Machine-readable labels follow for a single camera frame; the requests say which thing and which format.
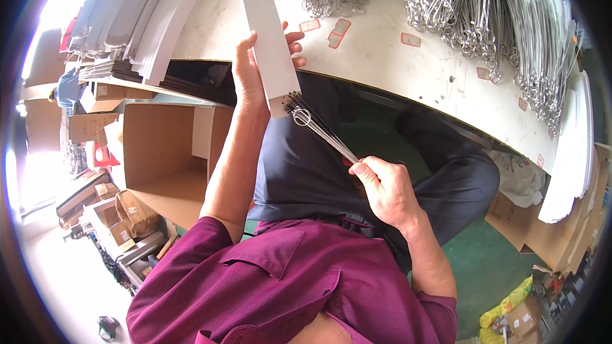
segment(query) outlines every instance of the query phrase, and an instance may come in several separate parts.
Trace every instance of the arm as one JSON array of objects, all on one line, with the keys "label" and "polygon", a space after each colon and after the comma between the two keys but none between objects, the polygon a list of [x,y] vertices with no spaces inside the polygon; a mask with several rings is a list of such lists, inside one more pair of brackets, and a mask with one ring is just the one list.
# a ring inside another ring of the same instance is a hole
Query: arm
[{"label": "arm", "polygon": [[374,214],[400,230],[408,243],[412,288],[432,296],[456,299],[455,277],[436,241],[427,214],[416,200],[406,167],[366,157],[349,172],[363,182]]},{"label": "arm", "polygon": [[[283,22],[283,29],[287,25],[287,22]],[[286,35],[290,54],[302,51],[302,45],[296,41],[303,36],[302,32]],[[259,150],[270,120],[263,84],[253,56],[252,48],[256,41],[257,34],[253,31],[236,46],[236,57],[232,63],[236,109],[200,211],[200,218],[210,216],[218,219],[227,228],[234,243],[240,241],[244,232],[255,190]],[[303,57],[293,59],[296,68],[305,64]]]},{"label": "arm", "polygon": [[412,258],[412,288],[432,296],[457,298],[455,276],[433,234],[427,214],[421,209],[413,223],[398,228],[408,243]]}]

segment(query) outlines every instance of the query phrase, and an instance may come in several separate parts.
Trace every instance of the leg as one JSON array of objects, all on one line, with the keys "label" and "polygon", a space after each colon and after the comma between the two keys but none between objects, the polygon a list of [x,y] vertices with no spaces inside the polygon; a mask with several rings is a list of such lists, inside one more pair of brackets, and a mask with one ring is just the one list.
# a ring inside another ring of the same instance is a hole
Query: leg
[{"label": "leg", "polygon": [[397,130],[421,154],[432,176],[414,186],[444,245],[488,207],[499,188],[495,163],[433,114],[402,115]]},{"label": "leg", "polygon": [[[303,98],[336,133],[340,95],[329,78],[298,73]],[[347,216],[375,219],[367,200],[349,180],[341,154],[291,117],[271,119],[259,154],[255,206],[248,218],[260,221]]]}]

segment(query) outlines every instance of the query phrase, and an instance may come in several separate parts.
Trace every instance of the purple shirt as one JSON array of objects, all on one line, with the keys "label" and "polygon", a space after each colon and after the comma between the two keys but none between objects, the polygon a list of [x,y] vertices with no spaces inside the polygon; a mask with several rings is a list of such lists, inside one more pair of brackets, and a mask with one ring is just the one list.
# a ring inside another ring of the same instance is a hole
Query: purple shirt
[{"label": "purple shirt", "polygon": [[456,299],[414,294],[387,243],[325,222],[273,224],[232,245],[201,218],[127,312],[134,343],[287,343],[319,312],[353,343],[454,343]]}]

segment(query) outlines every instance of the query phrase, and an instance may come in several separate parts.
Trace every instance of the floor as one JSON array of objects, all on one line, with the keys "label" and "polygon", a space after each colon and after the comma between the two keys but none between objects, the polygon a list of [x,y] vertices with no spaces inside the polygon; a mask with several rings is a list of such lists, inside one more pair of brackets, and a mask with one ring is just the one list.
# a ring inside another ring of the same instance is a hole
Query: floor
[{"label": "floor", "polygon": [[[403,163],[413,182],[428,176],[430,172],[417,150],[395,132],[399,111],[365,100],[359,104],[356,120],[341,130],[343,141],[355,155],[375,155]],[[255,222],[247,221],[245,231],[253,233],[255,226]],[[529,276],[533,264],[544,265],[534,254],[519,254],[485,222],[484,214],[443,249],[457,282],[457,340],[477,335],[480,316]]]},{"label": "floor", "polygon": [[97,321],[114,317],[121,326],[113,343],[129,344],[125,329],[130,294],[115,282],[88,238],[64,242],[64,234],[56,226],[24,244],[30,275],[51,316],[74,344],[104,343]]}]

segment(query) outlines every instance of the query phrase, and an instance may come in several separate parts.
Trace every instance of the worker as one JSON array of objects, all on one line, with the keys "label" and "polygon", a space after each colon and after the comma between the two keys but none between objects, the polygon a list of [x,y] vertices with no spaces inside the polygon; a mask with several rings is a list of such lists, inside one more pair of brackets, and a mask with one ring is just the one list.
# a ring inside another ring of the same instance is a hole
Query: worker
[{"label": "worker", "polygon": [[[292,55],[302,52],[303,33],[286,38]],[[256,39],[252,32],[236,47],[237,105],[200,219],[134,297],[126,317],[131,339],[454,343],[457,291],[441,245],[486,210],[497,167],[435,116],[413,112],[398,118],[397,129],[432,176],[413,187],[404,165],[372,156],[348,168],[291,117],[270,118]],[[333,81],[298,79],[306,102],[338,131],[341,96]],[[247,213],[258,227],[241,242]]]},{"label": "worker", "polygon": [[77,69],[73,68],[57,80],[57,87],[49,93],[49,101],[57,101],[60,108],[72,108],[83,94],[84,84],[78,83]]}]

